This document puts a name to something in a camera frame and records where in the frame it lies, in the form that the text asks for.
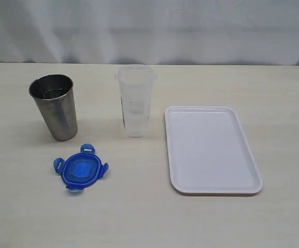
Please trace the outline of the blue clip-lock lid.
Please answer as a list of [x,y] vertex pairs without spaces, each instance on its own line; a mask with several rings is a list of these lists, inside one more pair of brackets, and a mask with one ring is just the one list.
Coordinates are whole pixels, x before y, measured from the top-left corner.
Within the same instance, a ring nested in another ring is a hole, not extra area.
[[103,163],[96,155],[95,147],[92,144],[85,143],[80,147],[79,153],[73,154],[66,160],[55,159],[53,168],[55,173],[60,175],[67,193],[79,195],[85,188],[103,179],[109,165]]

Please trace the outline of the stainless steel cup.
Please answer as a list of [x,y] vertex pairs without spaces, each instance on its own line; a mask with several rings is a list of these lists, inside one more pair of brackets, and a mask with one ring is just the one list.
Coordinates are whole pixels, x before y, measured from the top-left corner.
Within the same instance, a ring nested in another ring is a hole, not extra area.
[[67,141],[76,136],[73,81],[68,76],[45,75],[34,80],[28,91],[55,140]]

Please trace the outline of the clear plastic tall container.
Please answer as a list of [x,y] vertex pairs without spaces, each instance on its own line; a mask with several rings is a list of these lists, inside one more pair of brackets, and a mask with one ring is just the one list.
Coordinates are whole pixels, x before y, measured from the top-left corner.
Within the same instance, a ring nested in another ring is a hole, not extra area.
[[147,132],[151,113],[153,83],[157,79],[147,65],[124,65],[115,79],[119,83],[124,130],[130,137]]

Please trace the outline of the white rectangular tray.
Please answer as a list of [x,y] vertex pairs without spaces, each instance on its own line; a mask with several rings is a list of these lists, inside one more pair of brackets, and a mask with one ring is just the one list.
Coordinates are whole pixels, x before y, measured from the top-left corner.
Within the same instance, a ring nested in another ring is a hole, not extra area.
[[236,112],[170,106],[165,129],[172,186],[183,194],[255,195],[263,180]]

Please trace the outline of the white backdrop curtain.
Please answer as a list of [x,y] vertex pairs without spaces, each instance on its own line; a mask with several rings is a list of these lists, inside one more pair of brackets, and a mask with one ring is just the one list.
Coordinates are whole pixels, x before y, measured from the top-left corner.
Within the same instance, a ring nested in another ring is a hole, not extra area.
[[299,1],[0,1],[0,62],[299,65]]

